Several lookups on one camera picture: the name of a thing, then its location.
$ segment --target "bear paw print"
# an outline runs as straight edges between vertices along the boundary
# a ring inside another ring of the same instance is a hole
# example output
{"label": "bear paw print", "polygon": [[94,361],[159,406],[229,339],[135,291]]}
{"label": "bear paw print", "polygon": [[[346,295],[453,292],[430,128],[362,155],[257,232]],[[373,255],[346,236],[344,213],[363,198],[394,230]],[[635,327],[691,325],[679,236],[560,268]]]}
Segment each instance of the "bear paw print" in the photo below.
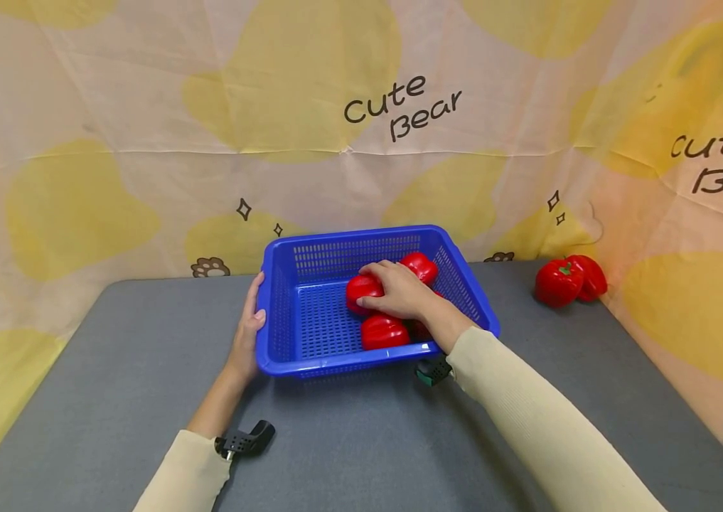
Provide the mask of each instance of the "bear paw print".
{"label": "bear paw print", "polygon": [[191,270],[195,278],[212,278],[230,275],[230,269],[225,265],[225,261],[216,257],[199,258],[196,260],[196,263],[191,265]]}
{"label": "bear paw print", "polygon": [[495,254],[492,254],[489,258],[486,258],[483,262],[484,263],[490,263],[493,261],[512,261],[514,260],[514,252],[496,252]]}

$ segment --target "left hand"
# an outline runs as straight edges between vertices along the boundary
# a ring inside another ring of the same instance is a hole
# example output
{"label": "left hand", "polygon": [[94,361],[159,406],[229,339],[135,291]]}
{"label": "left hand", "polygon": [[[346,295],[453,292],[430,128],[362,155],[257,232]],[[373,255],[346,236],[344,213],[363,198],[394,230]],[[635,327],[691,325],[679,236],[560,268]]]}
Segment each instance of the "left hand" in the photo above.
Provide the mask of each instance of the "left hand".
{"label": "left hand", "polygon": [[253,380],[259,373],[257,366],[257,332],[264,327],[267,319],[267,313],[264,309],[255,311],[257,308],[257,295],[259,293],[259,285],[264,281],[264,272],[250,282],[250,288],[247,290],[247,298],[245,306],[242,309],[242,318],[239,319],[239,326],[236,329],[236,335],[233,336],[233,345],[230,349],[230,355],[227,356],[224,373],[230,374],[236,381],[243,386]]}

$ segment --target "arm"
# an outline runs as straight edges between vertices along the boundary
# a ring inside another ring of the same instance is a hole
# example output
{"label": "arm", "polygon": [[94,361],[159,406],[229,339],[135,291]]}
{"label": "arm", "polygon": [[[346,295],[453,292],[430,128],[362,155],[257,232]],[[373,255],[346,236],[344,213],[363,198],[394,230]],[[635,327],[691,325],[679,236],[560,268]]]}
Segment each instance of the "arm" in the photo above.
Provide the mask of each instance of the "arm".
{"label": "arm", "polygon": [[250,285],[227,363],[208,390],[185,430],[180,430],[134,512],[210,512],[230,478],[230,460],[214,448],[214,439],[230,426],[247,384],[258,373],[255,336],[265,320],[255,312],[259,274]]}
{"label": "arm", "polygon": [[603,434],[495,336],[403,265],[382,261],[361,271],[381,279],[385,295],[359,305],[427,326],[458,384],[483,405],[558,511],[665,512]]}

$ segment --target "hand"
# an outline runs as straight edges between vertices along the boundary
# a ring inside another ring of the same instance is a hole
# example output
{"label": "hand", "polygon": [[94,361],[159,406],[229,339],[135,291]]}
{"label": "hand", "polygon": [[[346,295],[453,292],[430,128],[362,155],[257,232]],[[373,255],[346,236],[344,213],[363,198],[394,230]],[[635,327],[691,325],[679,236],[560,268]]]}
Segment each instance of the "hand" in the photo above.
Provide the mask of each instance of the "hand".
{"label": "hand", "polygon": [[384,287],[383,297],[359,298],[358,305],[361,307],[401,319],[421,319],[433,309],[434,303],[443,300],[400,263],[389,260],[370,263],[360,273],[376,276]]}
{"label": "hand", "polygon": [[478,327],[452,302],[438,297],[400,263],[388,260],[370,263],[360,273],[376,276],[384,286],[384,296],[361,297],[359,306],[401,319],[420,320],[429,329],[435,343],[447,354],[452,352],[465,330]]}
{"label": "hand", "polygon": [[264,272],[259,272],[247,290],[242,318],[239,319],[230,355],[227,356],[227,363],[223,370],[223,373],[232,376],[244,387],[247,387],[247,384],[259,373],[257,354],[255,354],[257,352],[257,332],[264,327],[267,314],[264,309],[259,311],[255,311],[255,309],[257,308],[259,285],[263,281]]}

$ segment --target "sparkle icon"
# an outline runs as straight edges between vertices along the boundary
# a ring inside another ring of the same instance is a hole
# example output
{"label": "sparkle icon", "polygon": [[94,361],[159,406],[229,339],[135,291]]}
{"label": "sparkle icon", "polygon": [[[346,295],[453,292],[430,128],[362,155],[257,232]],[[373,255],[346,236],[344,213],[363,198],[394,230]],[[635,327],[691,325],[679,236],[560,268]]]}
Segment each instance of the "sparkle icon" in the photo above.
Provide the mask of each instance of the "sparkle icon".
{"label": "sparkle icon", "polygon": [[560,190],[555,190],[555,194],[551,199],[546,201],[546,204],[549,205],[549,211],[554,210],[558,203],[560,203]]}
{"label": "sparkle icon", "polygon": [[244,198],[239,199],[239,207],[236,209],[236,213],[241,215],[242,219],[246,222],[251,210],[253,210],[253,208],[250,208],[250,205],[247,204],[247,201],[245,201]]}

